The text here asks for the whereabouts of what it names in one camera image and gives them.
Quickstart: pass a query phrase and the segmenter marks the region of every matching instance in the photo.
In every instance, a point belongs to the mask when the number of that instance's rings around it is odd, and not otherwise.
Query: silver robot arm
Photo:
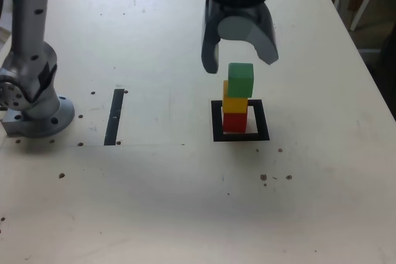
[[[47,1],[14,0],[11,50],[0,69],[0,103],[8,107],[2,125],[8,135],[53,135],[74,117],[73,104],[53,85],[56,53],[44,41]]]

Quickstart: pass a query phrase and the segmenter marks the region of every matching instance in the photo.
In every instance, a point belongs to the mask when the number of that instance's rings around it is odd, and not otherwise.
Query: white table
[[[56,89],[84,117],[55,143],[0,132],[1,263],[394,263],[394,119],[331,0],[267,5],[279,61],[222,41],[210,75],[204,0],[49,0]],[[229,62],[254,63],[271,141],[212,142]]]

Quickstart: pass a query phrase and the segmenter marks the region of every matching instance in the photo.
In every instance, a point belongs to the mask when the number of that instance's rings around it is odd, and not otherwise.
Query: stacked blocks
[[[253,64],[230,63],[223,83],[223,131],[245,133],[248,98],[253,93]]]

